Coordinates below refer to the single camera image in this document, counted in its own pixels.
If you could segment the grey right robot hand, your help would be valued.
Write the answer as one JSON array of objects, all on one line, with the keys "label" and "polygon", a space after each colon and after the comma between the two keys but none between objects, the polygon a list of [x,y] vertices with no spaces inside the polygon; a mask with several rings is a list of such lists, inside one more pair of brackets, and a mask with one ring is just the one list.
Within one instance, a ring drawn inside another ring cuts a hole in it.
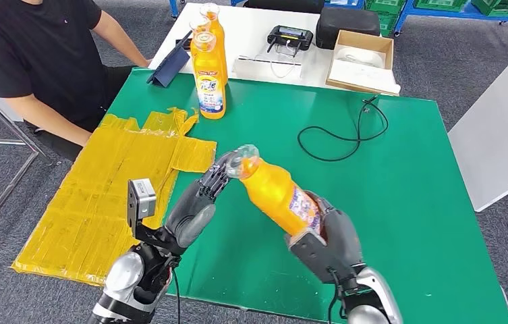
[{"label": "grey right robot hand", "polygon": [[318,205],[320,236],[325,240],[326,255],[331,259],[329,267],[344,275],[354,273],[353,266],[361,264],[363,256],[351,219],[327,199],[309,190],[305,193]]}]

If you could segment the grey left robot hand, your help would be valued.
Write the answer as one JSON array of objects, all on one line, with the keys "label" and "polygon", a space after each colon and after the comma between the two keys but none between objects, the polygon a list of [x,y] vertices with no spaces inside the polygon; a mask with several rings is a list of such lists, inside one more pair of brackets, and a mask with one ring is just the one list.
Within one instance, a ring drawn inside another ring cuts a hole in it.
[{"label": "grey left robot hand", "polygon": [[194,243],[215,213],[215,201],[230,181],[226,164],[234,154],[219,157],[197,180],[184,190],[172,208],[165,229],[173,236],[167,250],[181,256]]}]

